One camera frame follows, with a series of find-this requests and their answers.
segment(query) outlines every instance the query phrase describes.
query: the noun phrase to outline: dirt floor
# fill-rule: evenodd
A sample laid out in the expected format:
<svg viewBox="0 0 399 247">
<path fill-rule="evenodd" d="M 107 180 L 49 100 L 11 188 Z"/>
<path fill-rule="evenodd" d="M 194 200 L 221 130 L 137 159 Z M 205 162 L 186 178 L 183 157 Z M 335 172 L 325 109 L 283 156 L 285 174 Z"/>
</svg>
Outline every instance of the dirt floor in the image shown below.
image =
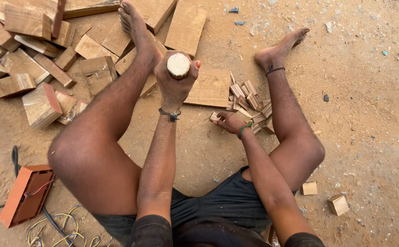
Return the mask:
<svg viewBox="0 0 399 247">
<path fill-rule="evenodd" d="M 237 83 L 252 81 L 262 99 L 269 97 L 268 84 L 253 60 L 254 54 L 277 44 L 290 30 L 311 27 L 306 41 L 291 51 L 286 76 L 311 127 L 322 131 L 318 137 L 326 158 L 309 178 L 317 181 L 318 195 L 298 193 L 296 200 L 326 246 L 399 246 L 399 0 L 190 2 L 208 11 L 196 57 L 202 68 L 232 70 Z M 240 8 L 239 14 L 224 11 L 233 6 Z M 69 21 L 77 25 L 78 33 L 89 23 L 92 29 L 87 34 L 102 42 L 116 18 L 117 13 L 111 12 Z M 170 20 L 157 35 L 161 42 Z M 235 26 L 234 21 L 247 22 Z M 332 24 L 332 33 L 326 29 L 327 22 Z M 73 46 L 79 39 L 76 35 Z M 78 80 L 72 89 L 63 89 L 57 81 L 51 84 L 90 102 L 79 66 L 73 66 L 70 74 Z M 325 94 L 329 102 L 323 101 Z M 119 141 L 140 166 L 153 136 L 160 100 L 157 89 L 141 98 L 128 131 Z M 181 109 L 174 186 L 189 196 L 206 194 L 247 165 L 237 137 L 221 134 L 222 130 L 209 121 L 212 110 L 220 109 L 192 105 Z M 13 145 L 19 148 L 21 165 L 46 164 L 49 144 L 62 128 L 55 122 L 46 130 L 31 129 L 21 97 L 0 99 L 0 205 L 15 180 L 10 156 Z M 267 152 L 279 144 L 264 130 L 257 138 Z M 327 199 L 341 193 L 346 195 L 350 211 L 335 216 Z M 56 214 L 77 204 L 61 181 L 56 181 L 45 206 Z M 110 236 L 86 210 L 77 209 L 73 214 L 88 242 L 100 235 L 101 246 L 108 244 Z M 0 247 L 27 246 L 27 230 L 35 222 L 10 229 L 0 225 Z M 61 238 L 48 223 L 40 237 L 47 246 Z M 79 240 L 76 246 L 83 246 L 83 242 Z"/>
</svg>

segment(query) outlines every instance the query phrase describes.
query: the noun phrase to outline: person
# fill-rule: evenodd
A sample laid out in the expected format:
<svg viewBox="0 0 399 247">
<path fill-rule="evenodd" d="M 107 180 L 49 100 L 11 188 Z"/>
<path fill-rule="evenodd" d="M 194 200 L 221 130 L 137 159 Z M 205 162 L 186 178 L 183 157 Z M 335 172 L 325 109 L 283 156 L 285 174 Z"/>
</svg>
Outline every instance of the person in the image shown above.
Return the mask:
<svg viewBox="0 0 399 247">
<path fill-rule="evenodd" d="M 150 42 L 145 22 L 130 2 L 123 1 L 119 13 L 123 30 L 136 44 L 137 56 L 50 146 L 49 164 L 64 185 L 123 246 L 269 246 L 260 233 L 271 224 L 281 246 L 324 246 L 294 198 L 323 161 L 324 149 L 293 96 L 283 69 L 288 52 L 303 42 L 309 28 L 287 34 L 279 45 L 255 57 L 267 73 L 279 146 L 267 154 L 237 115 L 219 113 L 221 119 L 215 124 L 239 134 L 248 166 L 210 193 L 190 197 L 173 188 L 176 118 L 201 63 L 193 61 L 186 78 L 172 78 L 167 59 L 175 52 L 163 57 Z M 161 114 L 140 168 L 117 141 L 127 130 L 152 72 L 161 89 Z"/>
</svg>

